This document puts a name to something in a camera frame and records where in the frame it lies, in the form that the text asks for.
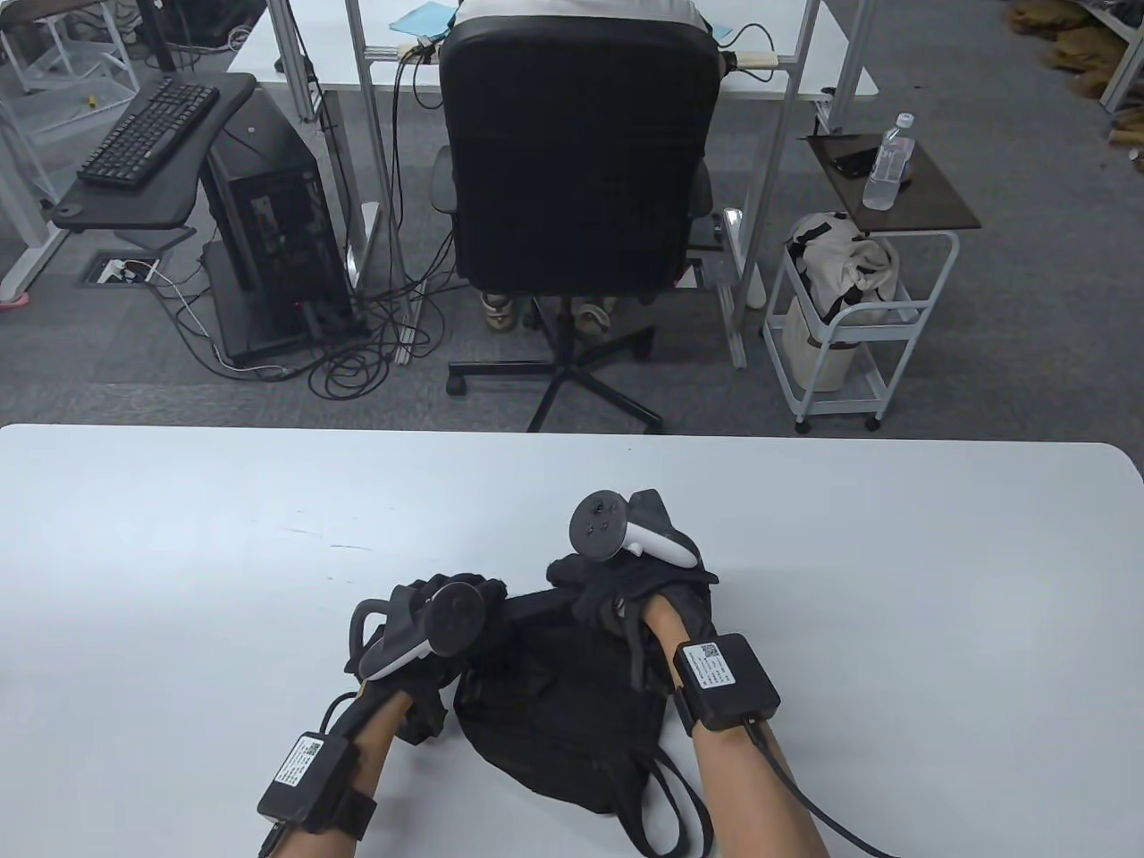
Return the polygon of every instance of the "white shirt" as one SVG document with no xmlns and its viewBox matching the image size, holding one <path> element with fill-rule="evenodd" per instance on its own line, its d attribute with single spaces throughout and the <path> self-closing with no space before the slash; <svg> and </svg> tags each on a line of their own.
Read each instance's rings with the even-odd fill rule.
<svg viewBox="0 0 1144 858">
<path fill-rule="evenodd" d="M 691 24 L 708 32 L 707 22 L 691 0 L 463 0 L 455 23 L 469 18 L 526 15 L 669 21 Z"/>
</svg>

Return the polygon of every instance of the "black office chair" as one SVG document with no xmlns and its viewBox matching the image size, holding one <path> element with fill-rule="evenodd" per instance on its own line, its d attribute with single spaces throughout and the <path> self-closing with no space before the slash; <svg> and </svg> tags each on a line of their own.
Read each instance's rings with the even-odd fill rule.
<svg viewBox="0 0 1144 858">
<path fill-rule="evenodd" d="M 574 353 L 573 296 L 673 288 L 691 222 L 712 210 L 704 146 L 720 88 L 714 39 L 685 24 L 506 16 L 456 25 L 440 55 L 450 145 L 432 204 L 453 219 L 458 272 L 482 292 L 526 295 L 553 360 L 451 363 L 470 375 L 550 375 L 539 431 L 575 382 L 662 430 L 662 418 L 594 378 L 604 358 L 651 351 L 654 328 Z M 537 296 L 555 295 L 555 329 Z"/>
</svg>

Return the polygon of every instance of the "chair base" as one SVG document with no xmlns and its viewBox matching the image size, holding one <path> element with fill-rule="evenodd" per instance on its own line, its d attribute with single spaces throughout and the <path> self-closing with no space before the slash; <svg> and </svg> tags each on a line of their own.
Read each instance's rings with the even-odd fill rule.
<svg viewBox="0 0 1144 858">
<path fill-rule="evenodd" d="M 656 336 L 654 327 L 645 327 L 635 333 L 618 336 L 614 340 L 609 340 L 599 345 L 593 345 L 575 355 L 573 349 L 575 320 L 572 316 L 571 297 L 561 299 L 561 310 L 556 320 L 555 335 L 545 323 L 543 316 L 540 313 L 540 305 L 535 299 L 532 299 L 532 312 L 534 313 L 535 326 L 540 328 L 545 339 L 548 340 L 549 347 L 553 349 L 553 360 L 450 363 L 445 392 L 450 396 L 464 396 L 468 392 L 466 379 L 470 375 L 545 375 L 550 376 L 551 381 L 548 384 L 548 390 L 545 391 L 543 398 L 540 400 L 540 405 L 537 407 L 537 413 L 532 416 L 532 422 L 529 423 L 527 431 L 530 432 L 540 431 L 540 427 L 543 426 L 545 419 L 553 407 L 553 403 L 556 402 L 556 395 L 566 382 L 579 384 L 585 390 L 595 394 L 625 414 L 635 418 L 644 424 L 644 432 L 646 435 L 659 435 L 664 431 L 664 418 L 650 408 L 645 408 L 634 399 L 629 399 L 619 390 L 609 387 L 590 372 L 602 360 L 623 351 L 630 350 L 633 357 L 637 360 L 646 358 L 651 353 L 652 342 Z"/>
</svg>

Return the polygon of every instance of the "keyboard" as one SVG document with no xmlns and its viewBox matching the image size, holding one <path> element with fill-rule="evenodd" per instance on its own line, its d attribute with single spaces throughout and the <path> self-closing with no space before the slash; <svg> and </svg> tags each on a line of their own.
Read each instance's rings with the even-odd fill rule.
<svg viewBox="0 0 1144 858">
<path fill-rule="evenodd" d="M 215 87 L 165 78 L 143 110 L 119 120 L 77 175 L 87 184 L 138 188 L 175 153 L 216 101 Z"/>
</svg>

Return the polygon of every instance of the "white fabric bag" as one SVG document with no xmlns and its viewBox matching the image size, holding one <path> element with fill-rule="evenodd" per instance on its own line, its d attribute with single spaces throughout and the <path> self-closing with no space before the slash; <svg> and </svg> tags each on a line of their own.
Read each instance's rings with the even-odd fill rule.
<svg viewBox="0 0 1144 858">
<path fill-rule="evenodd" d="M 810 297 L 819 318 L 831 323 L 847 307 L 892 301 L 898 287 L 898 252 L 885 239 L 864 238 L 845 215 L 813 214 L 792 232 L 795 268 L 810 281 Z M 885 310 L 860 310 L 842 325 L 876 325 Z M 791 301 L 782 326 L 782 350 L 795 383 L 805 390 L 815 374 L 821 348 L 807 325 L 799 299 Z M 815 390 L 841 389 L 857 345 L 834 343 L 827 351 Z"/>
</svg>

